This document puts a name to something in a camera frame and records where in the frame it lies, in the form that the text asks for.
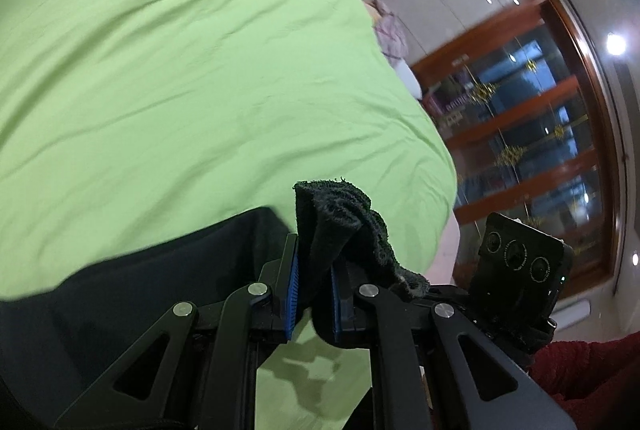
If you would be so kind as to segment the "red sleeve forearm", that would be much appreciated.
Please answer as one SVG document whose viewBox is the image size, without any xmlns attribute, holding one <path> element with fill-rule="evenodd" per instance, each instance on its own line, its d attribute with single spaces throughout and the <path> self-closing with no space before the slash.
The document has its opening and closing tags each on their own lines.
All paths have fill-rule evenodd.
<svg viewBox="0 0 640 430">
<path fill-rule="evenodd" d="M 552 342 L 536 353 L 529 376 L 578 429 L 637 429 L 639 368 L 635 332 L 608 342 Z"/>
</svg>

